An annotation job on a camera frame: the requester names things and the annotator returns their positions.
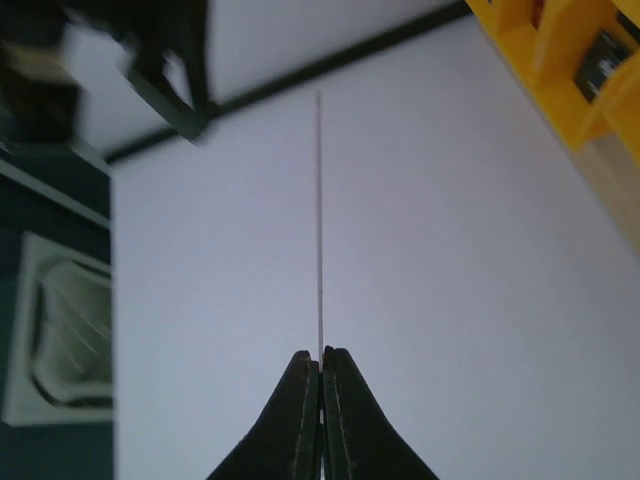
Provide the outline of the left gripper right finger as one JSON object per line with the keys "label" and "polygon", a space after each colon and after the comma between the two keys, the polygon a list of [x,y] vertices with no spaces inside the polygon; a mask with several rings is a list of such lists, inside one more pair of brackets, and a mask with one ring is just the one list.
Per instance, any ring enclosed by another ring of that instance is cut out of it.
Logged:
{"label": "left gripper right finger", "polygon": [[386,418],[353,357],[327,346],[323,358],[327,479],[435,479]]}

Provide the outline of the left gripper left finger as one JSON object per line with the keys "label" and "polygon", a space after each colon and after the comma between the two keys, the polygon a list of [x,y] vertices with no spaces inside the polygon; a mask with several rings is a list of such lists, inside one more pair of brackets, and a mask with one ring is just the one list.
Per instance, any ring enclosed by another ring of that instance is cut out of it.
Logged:
{"label": "left gripper left finger", "polygon": [[295,352],[258,419],[210,480],[318,479],[319,364]]}

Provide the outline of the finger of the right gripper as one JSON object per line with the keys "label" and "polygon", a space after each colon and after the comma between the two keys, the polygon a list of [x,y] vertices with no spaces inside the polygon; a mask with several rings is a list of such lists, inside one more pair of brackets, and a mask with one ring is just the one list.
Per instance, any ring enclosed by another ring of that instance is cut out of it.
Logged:
{"label": "finger of the right gripper", "polygon": [[132,31],[129,83],[179,136],[194,141],[208,128],[209,3],[142,1]]}

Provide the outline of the red card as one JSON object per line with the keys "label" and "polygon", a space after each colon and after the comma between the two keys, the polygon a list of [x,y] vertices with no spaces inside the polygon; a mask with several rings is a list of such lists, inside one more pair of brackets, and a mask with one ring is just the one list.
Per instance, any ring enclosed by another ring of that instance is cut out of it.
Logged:
{"label": "red card", "polygon": [[317,335],[320,368],[323,368],[324,352],[324,272],[323,272],[323,191],[322,191],[322,93],[315,92],[315,235],[316,235],[316,299]]}

